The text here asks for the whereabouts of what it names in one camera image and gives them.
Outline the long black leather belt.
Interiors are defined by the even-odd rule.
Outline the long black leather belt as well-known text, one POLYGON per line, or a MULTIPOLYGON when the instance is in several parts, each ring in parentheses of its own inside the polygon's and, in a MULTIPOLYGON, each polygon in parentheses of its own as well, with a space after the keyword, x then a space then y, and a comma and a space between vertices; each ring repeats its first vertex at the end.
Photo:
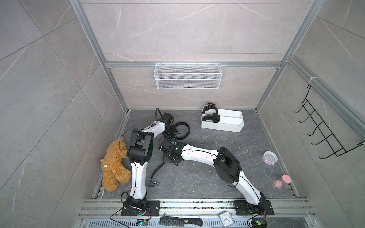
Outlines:
POLYGON ((211 115, 203 116, 202 117, 203 122, 211 121, 212 123, 219 123, 220 122, 220 115, 213 113, 211 115))

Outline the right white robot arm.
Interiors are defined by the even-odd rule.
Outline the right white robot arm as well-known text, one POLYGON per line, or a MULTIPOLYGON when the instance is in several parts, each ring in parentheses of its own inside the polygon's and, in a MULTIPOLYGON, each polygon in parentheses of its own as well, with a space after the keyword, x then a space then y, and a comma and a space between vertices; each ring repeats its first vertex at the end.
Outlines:
POLYGON ((193 147, 183 142, 164 140, 159 149, 169 161, 178 164, 180 161, 194 161, 215 168, 218 177, 228 186, 237 188, 245 197, 251 213, 264 212, 266 197, 246 178, 239 160, 225 147, 209 150, 193 147))

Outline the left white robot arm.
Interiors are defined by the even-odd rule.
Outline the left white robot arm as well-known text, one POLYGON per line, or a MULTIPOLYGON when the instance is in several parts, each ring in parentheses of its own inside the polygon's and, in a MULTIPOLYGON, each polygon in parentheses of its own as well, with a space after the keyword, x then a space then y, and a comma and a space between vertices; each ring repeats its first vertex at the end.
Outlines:
POLYGON ((172 124, 173 116, 163 114, 151 125, 143 129, 132 130, 127 156, 132 167, 132 188, 130 196, 135 200, 142 200, 146 196, 146 169, 153 153, 154 138, 165 132, 167 126, 172 124))

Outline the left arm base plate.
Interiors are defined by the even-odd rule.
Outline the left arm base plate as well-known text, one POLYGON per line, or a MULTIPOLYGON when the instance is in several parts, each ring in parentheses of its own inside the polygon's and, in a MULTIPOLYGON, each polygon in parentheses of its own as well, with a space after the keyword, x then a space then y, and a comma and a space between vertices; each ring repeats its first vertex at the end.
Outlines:
POLYGON ((123 206, 121 216, 158 216, 160 213, 161 202, 159 200, 148 200, 146 203, 145 211, 129 205, 123 206))

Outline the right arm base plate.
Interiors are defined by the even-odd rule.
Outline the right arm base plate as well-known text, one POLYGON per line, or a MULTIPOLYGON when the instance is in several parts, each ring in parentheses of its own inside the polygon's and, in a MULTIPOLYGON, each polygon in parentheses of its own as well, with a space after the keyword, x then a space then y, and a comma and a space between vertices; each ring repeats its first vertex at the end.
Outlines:
POLYGON ((267 216, 275 215, 272 204, 269 200, 266 200, 264 204, 261 205, 252 205, 246 200, 235 200, 233 202, 233 207, 236 211, 236 215, 238 216, 254 216, 257 214, 264 215, 264 212, 267 216))

